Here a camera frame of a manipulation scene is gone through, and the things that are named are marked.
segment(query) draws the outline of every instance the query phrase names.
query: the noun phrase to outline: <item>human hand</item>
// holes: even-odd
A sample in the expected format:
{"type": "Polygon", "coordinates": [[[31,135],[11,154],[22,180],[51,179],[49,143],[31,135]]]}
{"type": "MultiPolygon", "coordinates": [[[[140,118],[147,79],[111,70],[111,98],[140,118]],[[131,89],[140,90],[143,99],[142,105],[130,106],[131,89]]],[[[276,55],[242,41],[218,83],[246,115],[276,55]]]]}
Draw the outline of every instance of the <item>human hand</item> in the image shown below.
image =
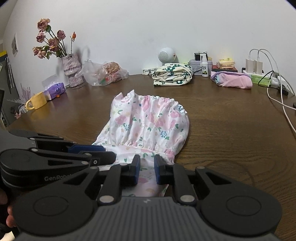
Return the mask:
{"type": "MultiPolygon", "coordinates": [[[[0,188],[0,205],[5,205],[8,202],[6,193],[0,188]]],[[[12,216],[12,205],[7,207],[8,217],[6,219],[6,225],[10,228],[16,227],[15,220],[12,216]]]]}

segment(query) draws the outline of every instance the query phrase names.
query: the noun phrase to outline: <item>pink wrapped item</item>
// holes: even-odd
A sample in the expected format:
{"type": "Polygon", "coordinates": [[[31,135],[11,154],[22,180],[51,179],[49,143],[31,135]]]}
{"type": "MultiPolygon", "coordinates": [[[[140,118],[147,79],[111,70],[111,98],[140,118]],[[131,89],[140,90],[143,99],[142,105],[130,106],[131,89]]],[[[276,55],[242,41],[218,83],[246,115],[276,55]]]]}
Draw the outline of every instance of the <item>pink wrapped item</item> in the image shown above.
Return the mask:
{"type": "Polygon", "coordinates": [[[211,80],[223,87],[235,87],[240,89],[251,89],[253,86],[249,75],[235,72],[211,72],[211,80]]]}

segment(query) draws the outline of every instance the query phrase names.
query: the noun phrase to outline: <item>white speaker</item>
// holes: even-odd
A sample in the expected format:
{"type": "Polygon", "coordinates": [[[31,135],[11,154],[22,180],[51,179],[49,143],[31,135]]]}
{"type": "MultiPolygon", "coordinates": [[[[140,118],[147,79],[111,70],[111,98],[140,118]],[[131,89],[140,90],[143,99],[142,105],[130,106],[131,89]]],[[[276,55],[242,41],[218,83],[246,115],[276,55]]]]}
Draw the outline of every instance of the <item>white speaker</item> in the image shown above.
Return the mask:
{"type": "Polygon", "coordinates": [[[158,59],[162,64],[171,63],[176,59],[175,51],[172,48],[163,48],[158,54],[158,59]]]}

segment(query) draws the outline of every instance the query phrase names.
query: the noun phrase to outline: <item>wall outlet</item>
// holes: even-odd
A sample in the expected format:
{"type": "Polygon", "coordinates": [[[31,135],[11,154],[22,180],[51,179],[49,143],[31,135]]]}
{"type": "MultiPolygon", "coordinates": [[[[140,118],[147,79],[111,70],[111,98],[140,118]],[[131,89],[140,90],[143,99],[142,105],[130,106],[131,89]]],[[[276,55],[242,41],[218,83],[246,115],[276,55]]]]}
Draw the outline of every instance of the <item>wall outlet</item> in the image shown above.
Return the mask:
{"type": "Polygon", "coordinates": [[[158,68],[142,69],[142,74],[143,74],[143,75],[154,74],[154,72],[155,72],[157,69],[158,69],[158,68]]]}

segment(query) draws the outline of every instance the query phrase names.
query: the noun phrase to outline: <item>wood grain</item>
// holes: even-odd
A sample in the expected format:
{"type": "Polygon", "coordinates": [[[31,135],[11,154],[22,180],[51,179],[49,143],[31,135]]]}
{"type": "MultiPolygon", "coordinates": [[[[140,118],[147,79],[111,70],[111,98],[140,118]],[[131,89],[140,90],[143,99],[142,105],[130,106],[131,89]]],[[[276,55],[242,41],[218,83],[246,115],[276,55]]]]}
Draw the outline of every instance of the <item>wood grain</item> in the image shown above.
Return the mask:
{"type": "MultiPolygon", "coordinates": [[[[174,98],[188,112],[189,136],[176,162],[191,170],[207,166],[274,195],[283,209],[276,234],[296,240],[296,139],[282,108],[268,99],[265,88],[224,88],[196,76],[185,86],[154,87],[151,77],[133,75],[104,87],[67,89],[9,128],[91,144],[109,120],[114,96],[132,89],[139,95],[174,98]]],[[[280,99],[276,90],[270,93],[280,99]]],[[[296,102],[295,97],[284,99],[290,105],[296,102]]],[[[296,127],[296,113],[287,113],[296,127]]]]}

